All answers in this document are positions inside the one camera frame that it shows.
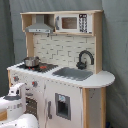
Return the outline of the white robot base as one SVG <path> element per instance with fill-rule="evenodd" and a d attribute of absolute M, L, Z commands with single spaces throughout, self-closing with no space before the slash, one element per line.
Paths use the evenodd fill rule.
<path fill-rule="evenodd" d="M 39 128 L 39 124 L 34 115 L 23 114 L 18 118 L 0 121 L 0 128 Z"/>

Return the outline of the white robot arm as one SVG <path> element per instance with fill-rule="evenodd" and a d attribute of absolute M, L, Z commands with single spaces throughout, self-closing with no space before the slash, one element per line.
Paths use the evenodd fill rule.
<path fill-rule="evenodd" d="M 26 111 L 25 84 L 11 86 L 6 96 L 0 97 L 0 125 L 19 118 Z"/>

